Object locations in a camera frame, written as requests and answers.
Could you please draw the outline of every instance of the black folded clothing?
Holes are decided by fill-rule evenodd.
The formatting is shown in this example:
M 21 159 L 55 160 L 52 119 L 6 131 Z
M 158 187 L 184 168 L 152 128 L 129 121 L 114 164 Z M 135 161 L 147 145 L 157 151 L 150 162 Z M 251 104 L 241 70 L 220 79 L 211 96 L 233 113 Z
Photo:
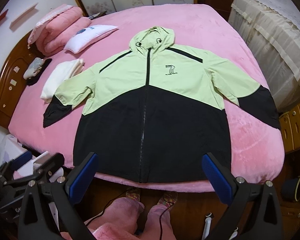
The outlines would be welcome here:
M 37 75 L 35 75 L 34 77 L 27 79 L 28 86 L 32 86 L 38 82 L 39 78 L 41 77 L 42 72 L 49 66 L 51 61 L 52 61 L 52 58 L 47 58 L 45 60 L 45 62 L 43 63 L 43 65 L 41 66 L 40 72 Z

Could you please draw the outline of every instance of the wooden headboard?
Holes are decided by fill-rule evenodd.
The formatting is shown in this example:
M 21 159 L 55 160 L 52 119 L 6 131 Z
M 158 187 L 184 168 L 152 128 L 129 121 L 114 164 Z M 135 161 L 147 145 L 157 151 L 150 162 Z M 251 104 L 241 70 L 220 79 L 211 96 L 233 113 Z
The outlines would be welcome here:
M 0 73 L 0 126 L 8 128 L 14 109 L 26 87 L 23 74 L 35 57 L 44 58 L 35 44 L 27 48 L 27 33 L 13 48 Z

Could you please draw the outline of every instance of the jacket zipper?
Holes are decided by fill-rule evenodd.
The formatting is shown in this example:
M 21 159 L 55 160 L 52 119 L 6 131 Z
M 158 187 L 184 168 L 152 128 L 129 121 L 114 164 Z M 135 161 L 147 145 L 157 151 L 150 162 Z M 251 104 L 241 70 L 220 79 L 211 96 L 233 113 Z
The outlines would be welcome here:
M 152 48 L 148 49 L 147 55 L 147 74 L 146 74 L 146 85 L 145 85 L 145 101 L 143 105 L 143 118 L 142 118 L 142 130 L 141 130 L 141 144 L 140 144 L 140 160 L 139 160 L 139 183 L 142 183 L 141 179 L 141 164 L 142 164 L 142 151 L 143 151 L 143 142 L 145 139 L 145 125 L 146 125 L 146 108 L 147 108 L 147 95 L 148 95 L 148 86 L 150 79 L 150 51 Z

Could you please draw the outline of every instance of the patterned sock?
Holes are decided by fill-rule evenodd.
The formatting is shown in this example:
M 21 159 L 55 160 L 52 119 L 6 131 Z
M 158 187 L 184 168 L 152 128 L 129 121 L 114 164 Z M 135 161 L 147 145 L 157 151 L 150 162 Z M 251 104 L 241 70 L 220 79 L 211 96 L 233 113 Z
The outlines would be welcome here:
M 178 200 L 178 192 L 165 191 L 157 204 L 165 205 L 167 208 L 170 208 L 171 210 L 173 204 L 175 204 L 177 200 Z
M 140 188 L 137 188 L 137 187 L 131 188 L 130 187 L 129 190 L 126 192 L 126 197 L 140 202 L 140 193 L 141 193 Z

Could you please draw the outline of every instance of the jacket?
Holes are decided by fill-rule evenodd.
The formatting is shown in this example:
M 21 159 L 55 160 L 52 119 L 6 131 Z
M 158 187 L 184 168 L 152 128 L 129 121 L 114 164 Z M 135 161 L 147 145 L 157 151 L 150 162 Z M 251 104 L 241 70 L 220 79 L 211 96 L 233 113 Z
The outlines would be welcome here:
M 211 152 L 230 169 L 225 96 L 262 122 L 280 128 L 268 89 L 227 59 L 174 44 L 174 32 L 155 26 L 129 50 L 64 81 L 44 113 L 47 127 L 85 98 L 74 142 L 74 165 L 89 152 L 98 172 L 135 182 L 206 179 Z

